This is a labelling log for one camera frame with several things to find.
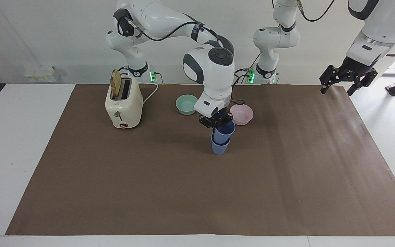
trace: blue object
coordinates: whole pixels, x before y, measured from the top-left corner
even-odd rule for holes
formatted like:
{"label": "blue object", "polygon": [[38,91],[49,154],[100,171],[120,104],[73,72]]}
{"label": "blue object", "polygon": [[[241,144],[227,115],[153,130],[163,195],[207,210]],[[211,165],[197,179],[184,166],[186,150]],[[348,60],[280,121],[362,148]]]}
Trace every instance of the blue object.
{"label": "blue object", "polygon": [[214,134],[211,135],[211,146],[213,148],[213,153],[217,155],[222,155],[228,147],[228,144],[231,142],[231,138],[228,138],[227,141],[222,144],[217,144],[214,142],[214,136]]}
{"label": "blue object", "polygon": [[218,144],[225,143],[236,130],[234,122],[230,121],[223,127],[216,128],[214,133],[214,141]]}

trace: brown table mat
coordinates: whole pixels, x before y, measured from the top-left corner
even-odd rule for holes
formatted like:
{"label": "brown table mat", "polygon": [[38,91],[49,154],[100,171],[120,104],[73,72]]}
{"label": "brown table mat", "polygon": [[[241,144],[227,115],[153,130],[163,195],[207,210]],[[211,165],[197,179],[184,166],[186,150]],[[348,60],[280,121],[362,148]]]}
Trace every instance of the brown table mat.
{"label": "brown table mat", "polygon": [[236,87],[254,119],[222,156],[175,107],[202,86],[160,85],[131,130],[107,89],[75,86],[7,235],[395,235],[395,178],[342,87]]}

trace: white table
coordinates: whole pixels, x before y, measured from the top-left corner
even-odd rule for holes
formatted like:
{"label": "white table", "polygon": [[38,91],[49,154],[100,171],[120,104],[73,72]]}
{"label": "white table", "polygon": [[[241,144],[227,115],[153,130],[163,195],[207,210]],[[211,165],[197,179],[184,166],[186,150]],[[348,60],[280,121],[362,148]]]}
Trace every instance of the white table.
{"label": "white table", "polygon": [[[381,78],[352,100],[395,175],[395,97]],[[0,246],[395,246],[394,236],[3,236],[74,85],[8,84],[0,93]]]}

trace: green bowl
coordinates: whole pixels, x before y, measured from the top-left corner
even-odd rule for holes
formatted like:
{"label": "green bowl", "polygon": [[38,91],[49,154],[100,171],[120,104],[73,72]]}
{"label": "green bowl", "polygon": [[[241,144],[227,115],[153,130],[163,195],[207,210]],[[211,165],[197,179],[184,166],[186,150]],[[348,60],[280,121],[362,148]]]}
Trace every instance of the green bowl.
{"label": "green bowl", "polygon": [[177,98],[176,107],[179,112],[183,115],[191,115],[196,111],[194,105],[197,102],[197,98],[190,94],[184,94]]}

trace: white cable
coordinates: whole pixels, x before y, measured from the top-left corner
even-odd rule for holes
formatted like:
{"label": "white cable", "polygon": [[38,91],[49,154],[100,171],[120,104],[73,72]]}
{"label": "white cable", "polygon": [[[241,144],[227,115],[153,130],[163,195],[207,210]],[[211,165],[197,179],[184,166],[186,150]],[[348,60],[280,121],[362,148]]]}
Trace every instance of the white cable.
{"label": "white cable", "polygon": [[143,105],[144,105],[144,103],[146,103],[146,101],[150,98],[150,97],[152,97],[152,95],[153,94],[155,94],[155,92],[158,90],[158,87],[159,87],[159,85],[158,85],[158,83],[145,83],[145,82],[139,82],[138,84],[146,84],[146,85],[156,85],[156,88],[155,88],[155,90],[143,101]]}

